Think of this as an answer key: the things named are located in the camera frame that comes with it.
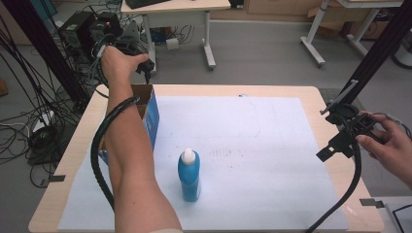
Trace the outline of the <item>wooden desk with white legs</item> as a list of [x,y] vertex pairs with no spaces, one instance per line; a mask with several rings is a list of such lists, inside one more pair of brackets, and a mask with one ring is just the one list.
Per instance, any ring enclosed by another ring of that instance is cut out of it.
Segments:
[[155,58],[155,43],[150,30],[160,27],[203,25],[204,38],[202,47],[210,69],[216,68],[216,61],[210,46],[210,14],[213,11],[230,8],[228,0],[167,0],[162,3],[131,9],[122,0],[120,11],[127,15],[141,15],[148,41],[148,53],[153,62]]

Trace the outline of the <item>blue bottle with white cap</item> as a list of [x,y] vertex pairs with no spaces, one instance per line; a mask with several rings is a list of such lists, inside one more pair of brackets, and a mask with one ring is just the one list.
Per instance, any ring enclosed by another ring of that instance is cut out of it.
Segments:
[[200,196],[200,156],[190,148],[185,149],[178,161],[178,176],[183,198],[186,202],[196,202]]

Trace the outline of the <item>white power strip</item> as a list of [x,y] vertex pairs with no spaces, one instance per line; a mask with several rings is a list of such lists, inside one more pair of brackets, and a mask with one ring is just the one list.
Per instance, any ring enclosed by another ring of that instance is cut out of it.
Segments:
[[41,113],[41,115],[38,117],[37,121],[35,122],[32,128],[32,132],[36,132],[37,130],[45,126],[48,126],[51,123],[53,116],[54,111],[52,110]]

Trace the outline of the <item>black metal stand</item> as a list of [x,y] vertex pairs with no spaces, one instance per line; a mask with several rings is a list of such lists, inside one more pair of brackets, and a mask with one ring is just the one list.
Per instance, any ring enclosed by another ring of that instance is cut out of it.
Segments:
[[358,97],[387,58],[395,53],[401,40],[411,28],[412,0],[404,0],[394,18],[389,22],[343,87],[342,92],[349,88],[351,81],[357,81],[356,85],[341,99],[340,104],[351,104]]
[[90,100],[89,94],[77,81],[51,33],[29,0],[0,0],[31,44],[51,68],[74,106],[83,111]]

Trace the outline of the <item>person's right hand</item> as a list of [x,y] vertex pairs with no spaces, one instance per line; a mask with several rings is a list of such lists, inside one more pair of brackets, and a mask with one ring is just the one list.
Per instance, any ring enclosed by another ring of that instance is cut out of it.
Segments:
[[380,142],[367,135],[357,136],[357,142],[372,158],[412,190],[412,140],[388,116],[367,114],[384,128],[383,131],[373,132]]

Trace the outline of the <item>black computer case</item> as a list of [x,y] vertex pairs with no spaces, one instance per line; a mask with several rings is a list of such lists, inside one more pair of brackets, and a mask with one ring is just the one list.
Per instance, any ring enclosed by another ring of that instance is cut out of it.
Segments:
[[77,11],[58,29],[69,54],[81,63],[89,63],[91,60],[93,40],[89,28],[94,22],[94,13]]

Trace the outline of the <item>white paper sheet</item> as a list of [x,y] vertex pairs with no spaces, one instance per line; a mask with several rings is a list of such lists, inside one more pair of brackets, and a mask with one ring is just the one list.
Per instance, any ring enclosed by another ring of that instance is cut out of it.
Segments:
[[[309,228],[338,200],[297,98],[159,96],[161,191],[187,232]],[[178,159],[200,155],[200,196],[183,198]]]

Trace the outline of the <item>black keyboard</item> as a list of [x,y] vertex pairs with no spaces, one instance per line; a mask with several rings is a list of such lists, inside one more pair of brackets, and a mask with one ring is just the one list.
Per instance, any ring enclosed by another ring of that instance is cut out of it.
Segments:
[[167,1],[169,0],[124,0],[125,4],[130,9],[138,9]]

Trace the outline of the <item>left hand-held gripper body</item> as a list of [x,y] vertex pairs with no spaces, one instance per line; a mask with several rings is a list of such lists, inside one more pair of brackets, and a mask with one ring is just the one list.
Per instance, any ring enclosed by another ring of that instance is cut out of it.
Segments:
[[94,57],[103,45],[112,45],[126,55],[141,53],[138,48],[139,32],[134,20],[122,28],[116,14],[104,12],[97,17],[89,28],[89,32],[94,42],[91,51]]

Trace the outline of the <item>person's left hand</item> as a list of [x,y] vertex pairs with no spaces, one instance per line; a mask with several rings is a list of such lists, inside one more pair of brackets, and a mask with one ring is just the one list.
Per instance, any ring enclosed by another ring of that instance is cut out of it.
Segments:
[[115,47],[106,47],[101,57],[101,67],[109,87],[115,88],[120,84],[130,84],[132,74],[141,63],[148,59],[149,56],[145,53],[126,55]]

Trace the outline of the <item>black tape strip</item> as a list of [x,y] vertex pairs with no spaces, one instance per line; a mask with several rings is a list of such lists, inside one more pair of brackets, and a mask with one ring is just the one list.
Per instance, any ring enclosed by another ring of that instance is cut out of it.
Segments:
[[65,181],[66,176],[65,175],[53,175],[48,177],[46,180],[42,180],[40,182],[40,187],[47,187],[49,183],[60,183]]
[[381,209],[385,207],[385,204],[380,200],[375,200],[374,198],[362,198],[360,203],[363,206],[375,207],[376,209]]

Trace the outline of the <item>blue cardboard box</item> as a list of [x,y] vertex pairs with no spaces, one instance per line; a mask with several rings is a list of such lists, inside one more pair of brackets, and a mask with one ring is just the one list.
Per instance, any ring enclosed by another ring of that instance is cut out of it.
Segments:
[[155,90],[151,84],[133,84],[131,86],[133,91],[133,98],[122,101],[118,107],[109,112],[96,131],[92,146],[90,149],[90,156],[96,160],[99,158],[105,164],[108,162],[108,153],[105,146],[101,143],[104,133],[106,132],[112,121],[127,107],[134,105],[140,115],[140,118],[145,125],[147,134],[151,140],[152,149],[155,148],[156,134],[159,124],[159,112],[155,98]]

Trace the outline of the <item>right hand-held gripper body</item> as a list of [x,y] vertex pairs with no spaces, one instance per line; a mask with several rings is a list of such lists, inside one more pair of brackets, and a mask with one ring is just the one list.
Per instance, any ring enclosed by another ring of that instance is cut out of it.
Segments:
[[353,144],[359,135],[367,135],[375,141],[383,143],[373,133],[377,120],[369,114],[361,114],[359,109],[353,105],[338,104],[329,111],[326,120],[339,128],[339,133],[330,139],[328,144],[340,145],[341,152],[348,158],[355,154]]

